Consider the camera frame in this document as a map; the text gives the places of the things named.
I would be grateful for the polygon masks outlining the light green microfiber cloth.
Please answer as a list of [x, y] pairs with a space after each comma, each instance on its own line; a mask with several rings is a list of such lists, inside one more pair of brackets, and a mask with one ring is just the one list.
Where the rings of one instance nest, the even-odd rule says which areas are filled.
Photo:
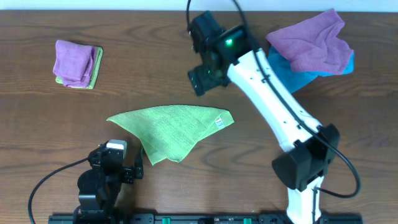
[[154, 106], [107, 120], [137, 137], [152, 165], [181, 162], [199, 141], [234, 123], [228, 110], [192, 105]]

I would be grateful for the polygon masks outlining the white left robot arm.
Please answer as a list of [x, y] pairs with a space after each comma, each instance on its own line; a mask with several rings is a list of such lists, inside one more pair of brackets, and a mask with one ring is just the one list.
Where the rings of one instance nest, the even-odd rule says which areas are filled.
[[118, 223], [123, 216], [114, 209], [122, 184], [142, 179], [143, 150], [140, 149], [133, 166], [124, 166], [124, 150], [102, 144], [89, 153], [91, 169], [77, 182], [80, 206], [73, 212], [73, 223]]

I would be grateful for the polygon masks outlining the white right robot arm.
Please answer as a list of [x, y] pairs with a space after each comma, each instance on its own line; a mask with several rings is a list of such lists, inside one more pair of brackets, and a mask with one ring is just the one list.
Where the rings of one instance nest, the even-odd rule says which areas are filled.
[[253, 41], [226, 38], [195, 42], [202, 64], [188, 77], [198, 96], [229, 82], [252, 101], [274, 132], [283, 154], [272, 161], [287, 187], [287, 216], [293, 223], [315, 223], [321, 217], [319, 192], [340, 140], [331, 124], [323, 127], [308, 114], [277, 78], [263, 50]]

